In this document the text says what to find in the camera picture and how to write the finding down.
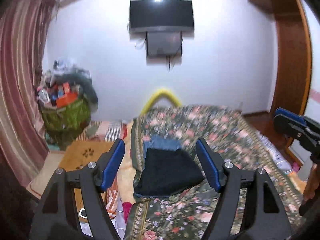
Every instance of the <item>pink cloth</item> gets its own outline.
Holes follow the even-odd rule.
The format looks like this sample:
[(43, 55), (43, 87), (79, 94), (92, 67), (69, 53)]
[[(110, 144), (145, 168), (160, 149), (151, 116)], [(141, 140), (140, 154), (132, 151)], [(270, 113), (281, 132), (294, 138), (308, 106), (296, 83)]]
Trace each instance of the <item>pink cloth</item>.
[(295, 171), (295, 172), (298, 172), (300, 170), (300, 166), (299, 164), (297, 164), (296, 162), (293, 163), (292, 165), (292, 169)]
[(127, 224), (127, 220), (128, 220), (128, 216), (129, 216), (129, 212), (132, 207), (132, 204), (130, 202), (124, 202), (122, 203), (122, 207), (123, 207), (124, 221)]

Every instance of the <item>orange box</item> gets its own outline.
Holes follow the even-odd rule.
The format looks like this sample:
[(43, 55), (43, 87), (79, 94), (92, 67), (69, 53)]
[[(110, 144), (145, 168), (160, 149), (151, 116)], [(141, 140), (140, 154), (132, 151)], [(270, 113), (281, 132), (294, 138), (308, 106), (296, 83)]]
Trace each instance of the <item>orange box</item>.
[(70, 85), (68, 82), (63, 83), (63, 90), (65, 94), (71, 93)]
[(71, 104), (78, 98), (78, 94), (76, 92), (64, 94), (56, 100), (57, 108), (64, 107), (68, 104)]

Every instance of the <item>bedsheet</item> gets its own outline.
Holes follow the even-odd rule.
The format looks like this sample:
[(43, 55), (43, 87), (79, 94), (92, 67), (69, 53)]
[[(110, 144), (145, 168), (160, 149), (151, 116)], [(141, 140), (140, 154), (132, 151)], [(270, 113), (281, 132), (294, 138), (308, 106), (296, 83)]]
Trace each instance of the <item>bedsheet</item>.
[(133, 198), (133, 179), (136, 174), (135, 168), (132, 167), (130, 149), (131, 149), (131, 130), (133, 122), (127, 125), (127, 136), (124, 138), (125, 152), (120, 167), (118, 169), (118, 188), (119, 195), (123, 203), (129, 202), (134, 204)]
[[(198, 138), (204, 138), (213, 151), (240, 169), (263, 167), (275, 184), (292, 227), (300, 225), (301, 194), (277, 168), (255, 131), (238, 112), (227, 107), (184, 106), (157, 108), (136, 118), (131, 133), (132, 166), (137, 170), (134, 185), (144, 167), (143, 141), (150, 140), (152, 135), (180, 140), (200, 168), (193, 151)], [(124, 239), (200, 239), (218, 198), (219, 194), (206, 180), (169, 198), (135, 197)], [(242, 189), (231, 234), (240, 230), (244, 204), (245, 189)]]

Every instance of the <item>television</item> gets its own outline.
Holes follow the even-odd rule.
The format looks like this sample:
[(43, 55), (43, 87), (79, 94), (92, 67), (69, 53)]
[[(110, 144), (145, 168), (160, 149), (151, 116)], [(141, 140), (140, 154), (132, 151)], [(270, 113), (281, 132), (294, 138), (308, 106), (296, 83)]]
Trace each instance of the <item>television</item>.
[(130, 0), (131, 32), (194, 31), (192, 0)]

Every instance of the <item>black towel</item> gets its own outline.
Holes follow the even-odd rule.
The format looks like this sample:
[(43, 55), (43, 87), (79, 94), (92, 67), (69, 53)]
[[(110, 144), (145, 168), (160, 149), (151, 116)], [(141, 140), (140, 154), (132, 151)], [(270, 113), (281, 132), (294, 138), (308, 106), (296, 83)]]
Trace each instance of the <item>black towel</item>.
[(139, 197), (169, 197), (201, 183), (203, 179), (198, 165), (186, 151), (149, 148), (135, 193)]

